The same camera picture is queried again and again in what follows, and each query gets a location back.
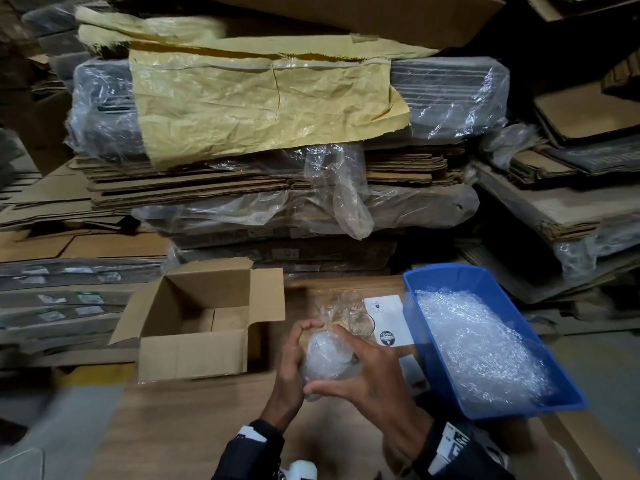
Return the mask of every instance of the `person's right hand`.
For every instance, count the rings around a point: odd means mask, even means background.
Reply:
[[[362,362],[362,372],[343,381],[311,382],[304,393],[346,399],[407,458],[415,460],[433,419],[413,402],[396,353],[391,347],[356,337],[340,325],[333,331],[353,348]]]

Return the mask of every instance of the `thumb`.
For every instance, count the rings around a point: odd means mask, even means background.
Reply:
[[[349,400],[351,380],[344,381],[313,381],[303,389],[305,394],[329,395]]]

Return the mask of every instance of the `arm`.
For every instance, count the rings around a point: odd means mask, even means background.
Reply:
[[[294,323],[276,372],[273,391],[260,419],[240,428],[227,443],[212,480],[276,479],[280,470],[280,454],[284,446],[282,435],[296,417],[304,395],[299,366],[304,351],[298,345],[302,331],[322,327],[318,320]]]
[[[362,362],[362,372],[343,381],[315,381],[307,384],[305,394],[341,397],[352,403],[413,464],[421,479],[513,479],[496,464],[480,444],[447,423],[446,414],[432,417],[414,402],[404,382],[402,369],[391,347],[383,347],[355,337],[343,327],[333,331],[347,342]],[[451,437],[454,428],[461,436],[446,458],[439,450],[443,436]]]

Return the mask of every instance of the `bubble wrap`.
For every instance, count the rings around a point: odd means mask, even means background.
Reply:
[[[531,349],[543,346],[510,329],[475,294],[415,293],[464,408],[502,414],[551,394],[547,370]]]
[[[342,378],[352,368],[353,349],[334,332],[324,330],[314,333],[309,339],[307,355],[302,364],[305,384],[313,381],[336,380]],[[308,396],[308,401],[319,399],[318,395]]]

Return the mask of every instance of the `person's left hand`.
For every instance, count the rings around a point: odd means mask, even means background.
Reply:
[[[298,344],[302,331],[308,328],[322,328],[320,320],[300,320],[293,324],[289,337],[282,347],[276,382],[260,419],[284,433],[289,423],[296,417],[304,400],[304,381],[300,375],[300,362],[305,356]]]

